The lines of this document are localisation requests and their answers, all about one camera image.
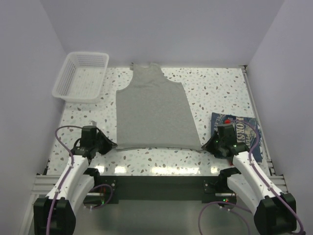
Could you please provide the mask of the grey tank top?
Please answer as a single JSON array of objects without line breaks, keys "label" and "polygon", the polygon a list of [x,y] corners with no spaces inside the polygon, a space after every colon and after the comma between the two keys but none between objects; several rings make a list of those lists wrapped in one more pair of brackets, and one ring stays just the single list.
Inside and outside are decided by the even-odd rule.
[{"label": "grey tank top", "polygon": [[116,92],[118,149],[183,148],[201,143],[184,87],[158,64],[132,65],[129,85]]}]

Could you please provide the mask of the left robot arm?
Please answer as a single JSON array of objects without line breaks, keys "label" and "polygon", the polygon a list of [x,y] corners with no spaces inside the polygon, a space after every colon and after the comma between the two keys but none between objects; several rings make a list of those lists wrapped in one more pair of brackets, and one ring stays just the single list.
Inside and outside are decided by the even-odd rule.
[{"label": "left robot arm", "polygon": [[101,183],[97,168],[89,165],[97,153],[105,155],[116,147],[96,126],[81,127],[81,136],[69,153],[67,166],[57,183],[44,198],[33,206],[34,233],[37,235],[71,235],[76,227],[76,214],[89,192],[109,194],[104,202],[91,206],[99,209],[108,204],[114,193],[115,183]]}]

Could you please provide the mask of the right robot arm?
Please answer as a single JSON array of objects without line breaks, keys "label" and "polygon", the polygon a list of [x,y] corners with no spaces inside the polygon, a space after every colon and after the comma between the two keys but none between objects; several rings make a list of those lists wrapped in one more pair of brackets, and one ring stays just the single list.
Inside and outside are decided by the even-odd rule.
[{"label": "right robot arm", "polygon": [[261,235],[304,235],[304,226],[296,213],[296,200],[283,192],[261,170],[252,151],[238,142],[232,124],[221,124],[202,148],[214,156],[231,160],[233,167],[220,171],[217,180],[205,183],[205,189],[218,193],[232,191],[246,204],[247,212],[253,214],[254,224]]}]

